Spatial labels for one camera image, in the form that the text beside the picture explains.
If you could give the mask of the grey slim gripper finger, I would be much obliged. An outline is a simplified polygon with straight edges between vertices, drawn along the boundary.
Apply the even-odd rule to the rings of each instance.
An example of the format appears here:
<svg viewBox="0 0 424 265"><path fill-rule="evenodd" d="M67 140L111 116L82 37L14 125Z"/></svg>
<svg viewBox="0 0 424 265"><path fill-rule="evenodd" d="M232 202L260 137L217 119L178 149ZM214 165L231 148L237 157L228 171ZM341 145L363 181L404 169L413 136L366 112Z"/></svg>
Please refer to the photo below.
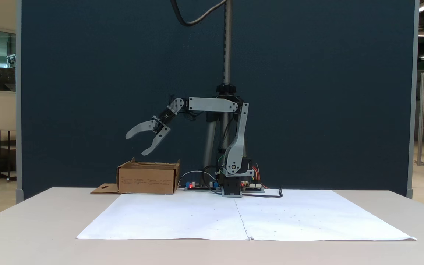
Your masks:
<svg viewBox="0 0 424 265"><path fill-rule="evenodd" d="M145 149L141 154L143 156L147 156L151 152L153 152L159 146L159 144L162 142L162 140L167 136L169 132L170 132L170 128L166 125L163 125L162 129L158 131L158 133L153 138L151 146L148 149Z"/></svg>

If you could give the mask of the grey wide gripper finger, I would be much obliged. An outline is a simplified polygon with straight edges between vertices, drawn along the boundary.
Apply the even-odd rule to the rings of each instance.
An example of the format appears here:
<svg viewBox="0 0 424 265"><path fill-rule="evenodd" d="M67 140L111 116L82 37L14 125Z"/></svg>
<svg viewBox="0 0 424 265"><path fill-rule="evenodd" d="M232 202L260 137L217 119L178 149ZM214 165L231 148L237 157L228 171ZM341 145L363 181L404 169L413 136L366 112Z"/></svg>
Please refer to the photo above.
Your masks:
<svg viewBox="0 0 424 265"><path fill-rule="evenodd" d="M156 120L150 120L146 122L142 122L131 128L126 134L125 139L131 139L135 135L145 132L145 131L153 131L158 125Z"/></svg>

